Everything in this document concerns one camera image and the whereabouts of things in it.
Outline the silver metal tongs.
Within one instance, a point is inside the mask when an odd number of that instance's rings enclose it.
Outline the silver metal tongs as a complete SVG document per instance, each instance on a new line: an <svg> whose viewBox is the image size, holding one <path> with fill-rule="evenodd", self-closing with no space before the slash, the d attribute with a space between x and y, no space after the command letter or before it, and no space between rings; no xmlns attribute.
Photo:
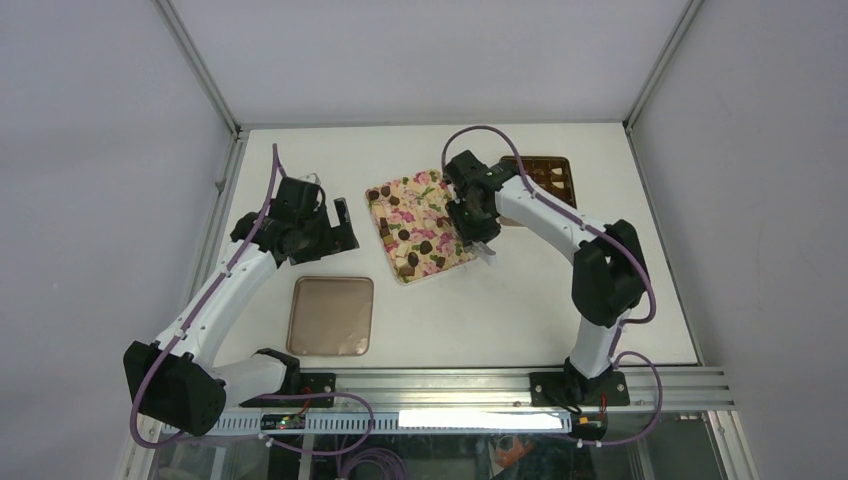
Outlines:
<svg viewBox="0 0 848 480"><path fill-rule="evenodd" d="M495 266L497 264L497 253L486 243L475 241L471 245L471 250L487 265Z"/></svg>

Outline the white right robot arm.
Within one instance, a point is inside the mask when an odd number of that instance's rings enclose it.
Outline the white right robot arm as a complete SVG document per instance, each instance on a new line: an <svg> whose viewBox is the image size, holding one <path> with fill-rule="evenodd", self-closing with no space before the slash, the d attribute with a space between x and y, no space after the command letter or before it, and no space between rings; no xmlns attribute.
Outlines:
<svg viewBox="0 0 848 480"><path fill-rule="evenodd" d="M625 220L592 224L533 181L518 161L487 166L466 150L446 163L443 176L454 192L446 208L464 247L492 262L495 253L488 244L501 232L501 217L508 217L569 262L578 336L562 373L543 381L541 392L561 405L599 399L616 383L610 356L620 328L649 291L635 228Z"/></svg>

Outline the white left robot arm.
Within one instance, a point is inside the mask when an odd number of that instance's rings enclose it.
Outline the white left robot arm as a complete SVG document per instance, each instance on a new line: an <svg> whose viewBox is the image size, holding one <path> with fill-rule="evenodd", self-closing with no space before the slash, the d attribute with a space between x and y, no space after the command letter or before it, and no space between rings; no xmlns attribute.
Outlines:
<svg viewBox="0 0 848 480"><path fill-rule="evenodd" d="M215 272L177 318L155 340L127 348L131 415L200 437L231 407L265 396L277 406L294 403L303 391L297 358L263 348L223 366L214 360L251 298L284 264L358 246L345 198L329 200L315 182L283 178L259 211L237 221Z"/></svg>

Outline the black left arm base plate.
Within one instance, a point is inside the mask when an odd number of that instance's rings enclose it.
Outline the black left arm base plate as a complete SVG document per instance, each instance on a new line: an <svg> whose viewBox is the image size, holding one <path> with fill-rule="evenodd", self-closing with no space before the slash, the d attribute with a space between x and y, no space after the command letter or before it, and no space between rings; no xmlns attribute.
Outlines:
<svg viewBox="0 0 848 480"><path fill-rule="evenodd" d="M293 396L306 394L329 394L335 391L337 375L334 373L300 373L294 382L287 382L271 396L283 396L283 399L271 399L268 394L239 404L242 408L288 408L300 409L306 403L309 408L325 409L334 406L332 396L317 399L293 399Z"/></svg>

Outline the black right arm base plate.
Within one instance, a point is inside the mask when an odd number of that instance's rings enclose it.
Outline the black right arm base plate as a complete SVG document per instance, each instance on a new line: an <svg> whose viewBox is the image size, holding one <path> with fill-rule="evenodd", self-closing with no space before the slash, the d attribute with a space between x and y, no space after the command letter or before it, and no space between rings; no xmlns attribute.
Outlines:
<svg viewBox="0 0 848 480"><path fill-rule="evenodd" d="M537 371L528 377L534 407L623 407L631 403L625 375L620 372L586 379L565 371Z"/></svg>

